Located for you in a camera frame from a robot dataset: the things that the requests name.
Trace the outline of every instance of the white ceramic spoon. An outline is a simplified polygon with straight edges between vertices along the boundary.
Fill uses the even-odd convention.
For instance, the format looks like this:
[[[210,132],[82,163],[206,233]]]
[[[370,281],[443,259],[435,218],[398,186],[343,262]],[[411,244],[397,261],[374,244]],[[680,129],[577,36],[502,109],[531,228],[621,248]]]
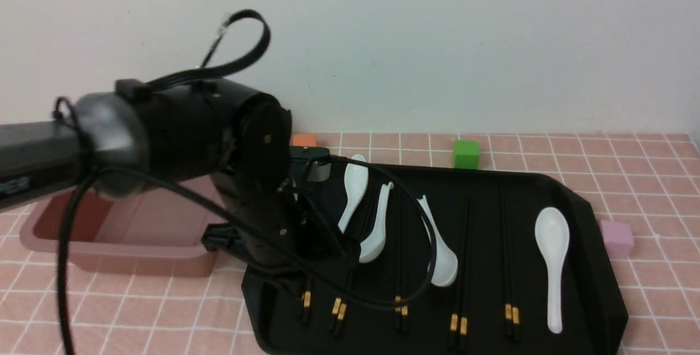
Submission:
[[[457,278],[457,266],[459,264],[457,260],[457,255],[455,255],[450,248],[447,247],[445,241],[442,240],[442,236],[438,232],[438,228],[435,226],[435,218],[430,212],[430,206],[428,206],[428,198],[423,195],[423,198],[418,200],[418,203],[423,206],[425,213],[430,219],[430,225],[433,226],[435,231],[435,246],[437,247],[437,258],[435,260],[435,271],[433,272],[433,278],[430,280],[435,286],[450,286]],[[423,220],[423,225],[425,225],[425,231],[428,232],[428,224]]]
[[[562,324],[562,270],[567,257],[569,229],[567,219],[553,207],[540,211],[535,223],[535,240],[547,264],[547,326],[560,334]]]
[[[364,156],[361,154],[355,154],[352,156],[355,161],[366,162]],[[367,182],[369,181],[370,174],[365,166],[359,166],[354,164],[348,164],[345,167],[345,193],[348,196],[348,204],[345,205],[345,211],[343,215],[340,216],[338,221],[338,228],[340,232],[345,233],[345,229],[348,228],[348,223],[350,223],[350,218],[352,218],[357,205],[360,204],[362,197],[365,196],[365,190],[367,190]]]
[[[375,227],[367,238],[360,243],[360,263],[370,263],[377,259],[384,250],[387,243],[387,203],[389,191],[393,188],[393,183],[382,185],[380,198],[377,201],[377,216],[375,217]]]

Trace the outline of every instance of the pink checkered tablecloth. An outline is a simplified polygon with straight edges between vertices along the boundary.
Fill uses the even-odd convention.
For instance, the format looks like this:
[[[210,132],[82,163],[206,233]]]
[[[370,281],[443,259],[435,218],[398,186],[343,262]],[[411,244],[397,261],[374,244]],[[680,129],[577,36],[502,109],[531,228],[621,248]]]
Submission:
[[[630,313],[620,353],[700,354],[700,155],[687,135],[319,133],[332,153],[452,166],[455,138],[478,140],[483,170],[545,173],[577,191],[600,219],[630,223],[632,255],[613,260]],[[32,206],[0,214],[0,353],[62,353],[54,255],[18,232]],[[81,355],[255,355],[240,283],[221,255],[208,278],[83,272],[72,267],[73,336]]]

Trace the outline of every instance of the black chopstick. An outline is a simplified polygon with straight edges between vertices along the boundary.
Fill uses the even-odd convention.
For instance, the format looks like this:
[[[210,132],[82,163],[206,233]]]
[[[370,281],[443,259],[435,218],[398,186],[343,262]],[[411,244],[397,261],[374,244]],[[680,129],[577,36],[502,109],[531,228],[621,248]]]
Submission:
[[[462,325],[462,316],[464,315],[462,313],[462,306],[460,305],[463,303],[463,298],[464,298],[464,286],[465,286],[465,264],[467,261],[466,258],[466,249],[467,249],[467,240],[468,240],[468,233],[469,233],[469,216],[470,216],[470,209],[471,209],[471,195],[467,196],[467,203],[466,203],[466,209],[465,209],[465,218],[464,218],[464,228],[462,231],[462,237],[460,238],[460,243],[459,243],[459,255],[458,255],[458,260],[459,260],[459,265],[458,265],[458,273],[457,273],[457,291],[454,293],[454,298],[452,301],[452,315],[450,315],[450,333],[448,334],[447,338],[447,345],[449,348],[457,348],[458,345],[458,340],[457,337],[460,334],[460,326]]]
[[[396,228],[396,237],[394,240],[395,250],[394,250],[394,268],[395,268],[395,296],[394,302],[396,303],[396,308],[394,309],[394,328],[397,332],[401,332],[402,318],[401,318],[401,308],[398,305],[401,303],[403,295],[403,194],[399,197],[399,210],[397,214],[397,220],[394,227]]]
[[[469,305],[470,305],[470,287],[471,287],[471,261],[472,261],[472,225],[471,225],[471,196],[467,202],[467,222],[466,222],[466,240],[463,251],[462,262],[462,312],[459,319],[459,350],[465,352],[467,350],[467,337],[469,335]]]
[[[408,232],[409,232],[409,225],[404,225],[403,221],[401,222],[401,243],[400,243],[400,248],[401,248],[401,291],[399,293],[401,297],[401,301],[403,301],[403,298],[405,295],[408,293],[408,281],[410,278],[410,273],[411,269],[408,263],[408,258],[409,255],[411,255],[411,251],[408,249]],[[407,334],[409,332],[409,307],[408,305],[403,305],[400,308],[400,317],[401,317],[401,333]]]
[[[369,197],[368,201],[370,201],[370,203],[367,206],[365,213],[363,214],[362,224],[360,225],[360,228],[358,228],[358,236],[357,236],[358,241],[362,241],[363,236],[365,236],[365,233],[368,232],[368,228],[371,226],[370,220],[371,220],[371,218],[373,218],[372,211],[375,211],[375,213],[377,211],[377,205],[378,205],[378,201],[376,201],[377,186],[372,185],[372,183],[370,182],[370,185],[368,185],[367,188],[369,190],[369,195],[367,195],[367,196]],[[355,278],[355,270],[353,270],[353,269],[348,270],[346,275],[345,275],[345,285],[343,286],[343,287],[345,287],[346,290],[352,289],[354,278]],[[330,323],[330,327],[329,327],[329,330],[330,330],[331,334],[333,335],[333,337],[339,337],[340,333],[342,332],[342,327],[343,327],[343,323],[345,322],[347,308],[348,308],[347,303],[345,303],[345,301],[340,296],[335,298],[335,301],[333,303],[333,308],[331,310],[331,315],[333,316],[333,318],[331,318],[331,323]]]
[[[513,336],[513,305],[510,286],[510,252],[508,246],[508,206],[505,200],[505,190],[500,186],[500,240],[501,265],[503,267],[503,303],[505,305],[505,335]]]
[[[318,198],[320,193],[320,188],[322,184],[320,182],[315,182],[313,184],[313,196]],[[299,317],[301,318],[302,325],[308,325],[308,321],[311,319],[311,301],[312,301],[312,291],[313,291],[313,277],[307,277],[307,282],[304,287],[304,293],[301,297]]]
[[[505,210],[508,211],[508,201],[506,198],[503,199],[504,205],[505,205]],[[513,336],[512,339],[514,342],[519,342],[522,340],[522,331],[520,328],[520,302],[518,302],[518,297],[517,297],[517,280],[515,280],[515,252],[513,251],[513,235],[512,231],[510,230],[510,224],[506,220],[505,222],[505,230],[506,230],[506,242],[508,246],[508,276],[510,277],[510,302],[512,305],[511,308],[511,315],[512,315],[512,322],[513,322]]]
[[[352,289],[353,280],[355,278],[355,271],[348,270],[347,276],[345,277],[345,289]],[[341,298],[336,298],[335,302],[337,304],[337,313],[335,314],[335,320],[330,328],[333,337],[339,337],[340,332],[342,332],[343,323],[345,322],[345,314],[347,313],[347,303]]]

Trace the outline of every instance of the black tray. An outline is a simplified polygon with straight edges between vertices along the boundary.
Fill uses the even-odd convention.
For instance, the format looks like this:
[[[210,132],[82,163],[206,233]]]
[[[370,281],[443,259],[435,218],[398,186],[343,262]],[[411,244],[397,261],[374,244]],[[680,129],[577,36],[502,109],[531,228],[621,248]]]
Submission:
[[[550,177],[534,173],[446,170],[415,166],[383,167],[392,170],[415,193],[425,194],[430,210],[447,245],[458,253],[466,222],[466,201],[471,200],[470,316],[468,353],[566,353],[615,355],[628,315],[615,281],[602,235],[590,204]],[[340,218],[347,198],[343,187],[344,165],[333,165],[330,178],[317,186],[318,196],[331,218]],[[353,215],[346,234],[360,237],[363,218],[374,223],[378,188],[388,182],[370,171],[363,202]],[[500,196],[505,193],[512,252],[513,277],[520,300],[522,340],[506,338],[504,290],[501,269]],[[538,213],[557,207],[570,227],[570,247],[562,278],[563,332],[547,328],[547,271],[535,243]],[[411,253],[405,255],[407,283],[417,288],[425,274],[428,238],[425,228],[398,188],[390,193],[387,213],[387,245],[377,260],[357,268],[353,289],[366,296],[391,301],[395,296],[396,229],[403,224]],[[346,273],[328,272],[338,283]],[[335,293],[315,283],[308,325],[298,317],[300,300],[262,283],[253,275],[243,280],[243,295],[260,347],[273,354],[441,354],[448,348],[448,331],[457,284],[431,286],[410,307],[410,331],[395,330],[395,313],[348,304],[340,336],[328,331]]]

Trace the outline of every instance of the spoon bowl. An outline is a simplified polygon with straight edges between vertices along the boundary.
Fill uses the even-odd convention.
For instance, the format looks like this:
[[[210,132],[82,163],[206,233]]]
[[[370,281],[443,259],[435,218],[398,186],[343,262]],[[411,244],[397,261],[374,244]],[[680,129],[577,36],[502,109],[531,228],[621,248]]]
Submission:
[[[364,156],[361,154],[353,155],[352,159],[366,162]],[[348,228],[350,218],[352,218],[355,209],[360,204],[363,196],[365,196],[369,179],[369,170],[365,166],[348,164],[345,167],[345,193],[348,196],[348,203],[345,205],[343,215],[340,216],[340,220],[338,220],[338,229],[340,229],[340,232],[345,233],[345,229]]]

